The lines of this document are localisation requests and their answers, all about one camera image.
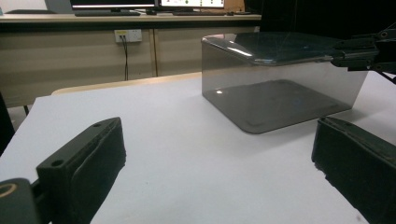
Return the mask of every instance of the desk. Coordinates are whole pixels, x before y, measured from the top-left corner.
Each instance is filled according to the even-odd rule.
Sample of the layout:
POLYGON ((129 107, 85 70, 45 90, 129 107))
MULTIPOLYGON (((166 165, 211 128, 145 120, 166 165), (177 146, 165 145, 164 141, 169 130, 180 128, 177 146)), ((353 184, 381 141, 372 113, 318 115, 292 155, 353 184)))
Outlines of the desk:
POLYGON ((7 107, 80 85, 122 81, 125 55, 114 30, 142 29, 128 44, 129 78, 201 71, 205 35, 253 32, 261 16, 0 16, 0 90, 7 107))
MULTIPOLYGON (((334 117, 396 144, 395 94, 370 73, 354 108, 334 117)), ((113 117, 127 162, 92 223, 367 223, 310 160, 316 120, 243 133, 204 99, 199 77, 37 98, 0 179, 36 180, 41 161, 113 117)))

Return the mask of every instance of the transparent plastic box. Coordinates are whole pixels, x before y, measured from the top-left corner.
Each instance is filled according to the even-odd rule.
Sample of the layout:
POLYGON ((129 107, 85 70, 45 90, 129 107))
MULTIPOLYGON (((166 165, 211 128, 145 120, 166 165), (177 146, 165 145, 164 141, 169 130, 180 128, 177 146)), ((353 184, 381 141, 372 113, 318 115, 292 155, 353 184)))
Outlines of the transparent plastic box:
POLYGON ((339 41, 299 33, 205 36, 202 94, 247 133, 348 110, 367 71, 330 63, 339 41))

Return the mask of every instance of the computer monitor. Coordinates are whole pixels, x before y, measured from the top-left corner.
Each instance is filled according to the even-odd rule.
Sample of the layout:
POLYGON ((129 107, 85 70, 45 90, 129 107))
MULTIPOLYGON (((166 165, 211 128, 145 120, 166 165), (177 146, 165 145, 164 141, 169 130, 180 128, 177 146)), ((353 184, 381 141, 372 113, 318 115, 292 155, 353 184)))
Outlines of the computer monitor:
POLYGON ((70 0, 73 10, 111 10, 150 8, 155 0, 70 0))
POLYGON ((173 9, 224 9, 225 0, 158 0, 160 8, 173 8, 173 9))

